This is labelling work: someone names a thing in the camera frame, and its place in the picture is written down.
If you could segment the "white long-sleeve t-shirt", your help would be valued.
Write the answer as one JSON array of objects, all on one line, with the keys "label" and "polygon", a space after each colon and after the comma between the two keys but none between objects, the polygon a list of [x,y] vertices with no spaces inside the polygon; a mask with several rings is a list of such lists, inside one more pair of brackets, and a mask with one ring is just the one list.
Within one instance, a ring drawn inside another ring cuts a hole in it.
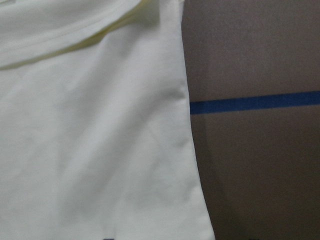
[{"label": "white long-sleeve t-shirt", "polygon": [[213,240],[182,0],[0,3],[0,237]]}]

